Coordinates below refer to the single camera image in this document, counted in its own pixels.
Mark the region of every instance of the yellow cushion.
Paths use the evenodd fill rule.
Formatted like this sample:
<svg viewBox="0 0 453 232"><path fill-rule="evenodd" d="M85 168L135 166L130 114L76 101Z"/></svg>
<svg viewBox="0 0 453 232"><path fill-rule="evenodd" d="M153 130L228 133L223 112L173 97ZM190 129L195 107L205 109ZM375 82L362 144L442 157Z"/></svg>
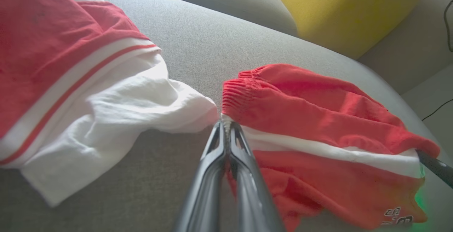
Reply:
<svg viewBox="0 0 453 232"><path fill-rule="evenodd" d="M282 0L299 37L357 59L385 37L418 0Z"/></svg>

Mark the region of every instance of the white wall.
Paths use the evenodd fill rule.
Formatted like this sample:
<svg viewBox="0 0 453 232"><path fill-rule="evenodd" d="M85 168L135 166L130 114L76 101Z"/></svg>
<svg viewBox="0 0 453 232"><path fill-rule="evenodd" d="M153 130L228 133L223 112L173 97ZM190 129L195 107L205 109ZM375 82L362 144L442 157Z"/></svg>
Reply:
<svg viewBox="0 0 453 232"><path fill-rule="evenodd" d="M406 19L358 61L378 73L399 94L453 63L443 22L448 2L420 0ZM451 26L453 7L448 13Z"/></svg>
<svg viewBox="0 0 453 232"><path fill-rule="evenodd" d="M420 119L453 99L453 65L447 66L415 88L401 95ZM425 119L424 124L453 158L453 101Z"/></svg>

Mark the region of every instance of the red stripe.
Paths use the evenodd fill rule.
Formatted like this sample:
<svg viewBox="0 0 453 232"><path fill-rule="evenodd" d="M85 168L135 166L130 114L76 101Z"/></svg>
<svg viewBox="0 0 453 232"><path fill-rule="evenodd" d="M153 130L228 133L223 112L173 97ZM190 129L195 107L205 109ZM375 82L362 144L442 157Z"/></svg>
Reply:
<svg viewBox="0 0 453 232"><path fill-rule="evenodd" d="M95 67L93 67L90 71L88 71L83 77L81 77L75 84L73 84L58 100L55 102L55 104L47 111L47 113L42 117L41 121L37 124L37 126L33 129L33 131L29 134L27 139L22 143L21 147L16 150L15 153L10 155L8 158L5 158L0 161L0 166L3 166L5 164L8 164L15 159L19 158L22 154L24 154L29 146L33 143L33 141L36 139L36 137L40 134L41 130L44 128L44 126L47 124L47 122L50 120L50 118L55 114L55 112L60 108L60 106L67 100L67 98L76 90L78 89L84 82L86 82L90 77L92 77L99 69L103 68L105 65L110 63L112 60L118 58L119 56L129 53L130 51L137 50L137 49L143 49L143 48L151 48L155 47L156 45L135 45L131 46L128 48L125 48L121 51L118 51L114 53L113 55L110 55L108 58L103 60L101 63L97 64Z"/></svg>

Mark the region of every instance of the red fabric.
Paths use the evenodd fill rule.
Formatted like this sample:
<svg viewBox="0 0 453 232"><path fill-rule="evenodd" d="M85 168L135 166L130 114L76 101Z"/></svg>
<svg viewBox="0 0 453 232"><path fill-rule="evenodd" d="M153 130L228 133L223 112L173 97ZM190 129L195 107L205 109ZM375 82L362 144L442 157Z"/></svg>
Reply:
<svg viewBox="0 0 453 232"><path fill-rule="evenodd" d="M355 85L287 64L244 71L226 81L222 112L243 126L340 148L386 154L419 148L432 157L440 152ZM365 229L406 216L414 222L427 219L414 201L423 178L296 151L254 155L288 231L322 208Z"/></svg>
<svg viewBox="0 0 453 232"><path fill-rule="evenodd" d="M76 63L116 40L147 39L109 2L0 0L0 138Z"/></svg>

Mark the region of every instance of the gray sofa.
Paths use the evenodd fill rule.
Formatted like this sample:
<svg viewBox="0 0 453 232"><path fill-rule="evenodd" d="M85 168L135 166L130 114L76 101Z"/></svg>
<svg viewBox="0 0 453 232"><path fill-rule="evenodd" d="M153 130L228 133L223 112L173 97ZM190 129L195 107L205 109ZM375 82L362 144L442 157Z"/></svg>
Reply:
<svg viewBox="0 0 453 232"><path fill-rule="evenodd" d="M408 130L434 139L402 98L366 66L310 42L180 0L108 0L163 50L170 77L220 105L222 82L267 63L291 63L356 84L399 116ZM171 135L147 131L113 169L49 208L16 170L0 171L0 231L169 231L210 130ZM442 151L440 159L453 163ZM236 205L222 185L222 231L235 231ZM419 231L453 228L453 190L426 170L425 224ZM409 231L382 227L379 231ZM303 219L298 231L361 231L324 211Z"/></svg>

